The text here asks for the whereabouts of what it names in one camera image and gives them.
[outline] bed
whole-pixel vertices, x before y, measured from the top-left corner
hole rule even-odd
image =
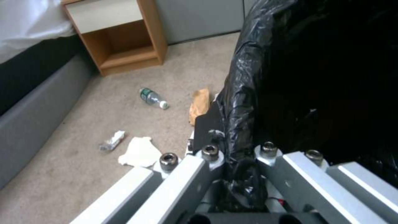
[[[1,189],[62,122],[95,67],[60,0],[3,0],[0,19]]]

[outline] plastic bag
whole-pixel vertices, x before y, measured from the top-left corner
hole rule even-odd
[[[339,161],[355,159],[364,149],[361,140],[374,128],[393,127],[396,133],[397,111],[386,105],[397,102],[392,84],[398,81],[397,9],[389,0],[259,0],[253,5],[217,97],[226,134],[227,185],[257,173],[247,175],[256,163],[240,164],[253,159],[258,139],[274,141],[283,152],[323,150],[326,158],[339,147],[338,158],[331,159]],[[388,125],[366,122],[380,118],[373,108],[378,106],[392,119]],[[365,148],[375,150],[384,140]],[[228,190],[247,198],[248,205],[240,206],[258,210],[265,200],[260,185],[252,181],[250,196],[239,190],[242,186]]]

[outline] nightstand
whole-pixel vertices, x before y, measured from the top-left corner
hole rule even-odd
[[[63,0],[101,75],[162,65],[166,39],[154,0]]]

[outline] white bedsheet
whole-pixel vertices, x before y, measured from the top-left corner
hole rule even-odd
[[[61,0],[0,0],[0,63],[45,39],[75,34]]]

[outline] trash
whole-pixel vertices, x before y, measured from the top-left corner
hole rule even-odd
[[[162,155],[159,150],[152,145],[151,137],[133,137],[127,151],[119,156],[117,160],[121,165],[150,167]]]
[[[397,12],[387,0],[255,2],[216,100],[227,208],[264,208],[252,159],[264,137],[284,153],[313,148],[337,163],[363,154],[378,161],[379,147],[396,154]]]
[[[102,151],[112,151],[119,145],[120,141],[124,138],[125,131],[117,131],[113,137],[106,142],[102,143],[99,147]]]
[[[149,105],[158,105],[163,110],[169,108],[169,104],[163,100],[159,94],[156,92],[148,89],[148,88],[141,88],[140,89],[140,96],[143,101],[145,101]]]
[[[210,107],[210,93],[208,88],[204,88],[193,93],[193,102],[189,108],[189,123],[195,126],[197,116],[206,114]]]

